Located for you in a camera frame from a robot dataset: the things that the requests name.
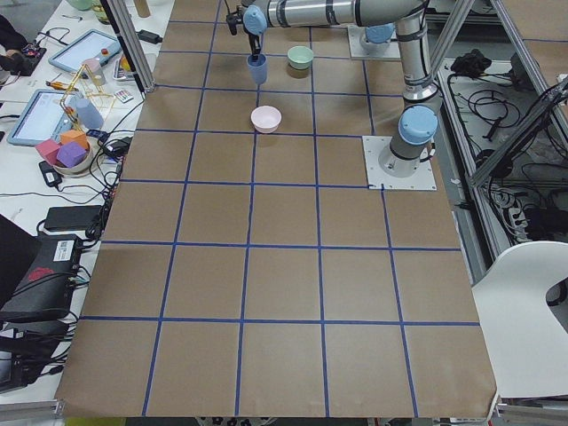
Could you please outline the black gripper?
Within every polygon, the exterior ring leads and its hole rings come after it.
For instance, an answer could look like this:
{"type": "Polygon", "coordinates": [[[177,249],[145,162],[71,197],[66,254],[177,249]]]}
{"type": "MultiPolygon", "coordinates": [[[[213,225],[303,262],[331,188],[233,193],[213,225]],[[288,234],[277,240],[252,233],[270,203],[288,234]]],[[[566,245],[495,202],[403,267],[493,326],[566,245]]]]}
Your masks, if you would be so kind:
{"type": "MultiPolygon", "coordinates": [[[[230,34],[237,35],[238,29],[243,26],[243,14],[241,12],[227,13],[225,16],[225,22],[229,28],[230,34]]],[[[251,60],[258,61],[262,50],[260,36],[249,34],[248,43],[251,50],[251,60]]]]}

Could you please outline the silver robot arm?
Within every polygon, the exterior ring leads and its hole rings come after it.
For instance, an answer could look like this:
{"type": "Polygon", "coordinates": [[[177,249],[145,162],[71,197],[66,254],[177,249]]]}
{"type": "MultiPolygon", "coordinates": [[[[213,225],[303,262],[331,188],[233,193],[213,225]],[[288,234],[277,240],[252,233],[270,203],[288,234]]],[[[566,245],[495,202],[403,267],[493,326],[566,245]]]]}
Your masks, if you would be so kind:
{"type": "Polygon", "coordinates": [[[403,72],[405,106],[397,133],[378,157],[381,169],[408,178],[418,169],[421,154],[438,129],[427,40],[426,1],[242,1],[227,8],[225,22],[232,35],[241,26],[248,36],[250,58],[261,57],[261,35],[269,28],[336,27],[354,24],[371,28],[392,24],[403,72]]]}

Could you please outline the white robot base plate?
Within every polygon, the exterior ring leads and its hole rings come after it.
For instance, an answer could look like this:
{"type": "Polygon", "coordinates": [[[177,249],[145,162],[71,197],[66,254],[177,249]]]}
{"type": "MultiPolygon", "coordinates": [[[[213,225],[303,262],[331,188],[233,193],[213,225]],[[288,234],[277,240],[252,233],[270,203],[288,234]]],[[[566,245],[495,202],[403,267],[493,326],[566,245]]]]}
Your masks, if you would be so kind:
{"type": "Polygon", "coordinates": [[[401,160],[391,152],[391,137],[363,136],[363,154],[369,189],[436,191],[437,185],[427,149],[414,160],[401,160]]]}

